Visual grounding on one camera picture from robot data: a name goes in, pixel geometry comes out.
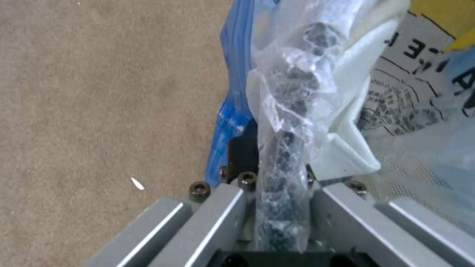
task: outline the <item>blue plastic bag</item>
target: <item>blue plastic bag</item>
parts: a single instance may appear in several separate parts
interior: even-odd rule
[[[221,32],[221,46],[228,66],[229,91],[216,118],[206,167],[205,181],[212,187],[220,183],[220,166],[227,165],[229,140],[241,135],[252,118],[246,99],[246,79],[251,69],[253,16],[254,0],[236,0]]]

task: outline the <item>small white fragment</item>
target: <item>small white fragment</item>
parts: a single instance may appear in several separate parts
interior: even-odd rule
[[[137,181],[134,177],[131,177],[130,179],[132,180],[132,183],[133,185],[135,185],[136,188],[138,188],[139,190],[145,189],[145,187],[143,187],[143,185],[139,181]]]

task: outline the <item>metal frame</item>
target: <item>metal frame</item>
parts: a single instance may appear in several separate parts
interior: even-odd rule
[[[475,239],[409,198],[376,208],[454,266],[475,266]]]
[[[220,185],[149,266],[206,266],[217,249],[232,249],[246,218],[246,204],[240,188]]]
[[[191,215],[191,207],[187,203],[160,199],[85,266],[146,266]]]
[[[316,191],[312,224],[336,251],[366,252],[381,266],[450,266],[345,185]]]

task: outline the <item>beige carpet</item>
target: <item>beige carpet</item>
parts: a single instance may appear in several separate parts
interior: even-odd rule
[[[81,265],[203,178],[231,2],[0,0],[0,266]]]

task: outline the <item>clear plastic wrap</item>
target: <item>clear plastic wrap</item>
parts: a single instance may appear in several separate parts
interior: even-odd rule
[[[310,232],[305,164],[343,110],[333,69],[376,0],[257,1],[254,69],[259,92],[258,250],[304,251]]]

